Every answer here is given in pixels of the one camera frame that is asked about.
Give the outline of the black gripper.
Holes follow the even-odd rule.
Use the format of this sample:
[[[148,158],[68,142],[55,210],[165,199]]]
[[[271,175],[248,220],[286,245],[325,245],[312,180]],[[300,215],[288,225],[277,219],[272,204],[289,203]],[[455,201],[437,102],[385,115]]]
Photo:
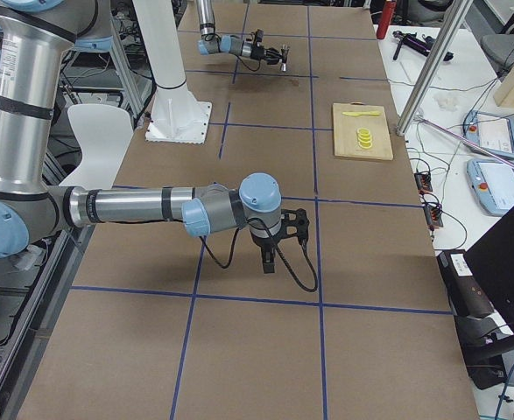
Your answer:
[[[268,235],[262,228],[251,227],[250,234],[252,241],[258,245],[261,250],[263,272],[265,274],[273,274],[275,272],[275,249],[272,243],[278,244],[281,232],[278,230],[276,233],[271,231]]]
[[[277,50],[273,47],[266,48],[262,45],[253,44],[250,58],[255,61],[276,62]]]

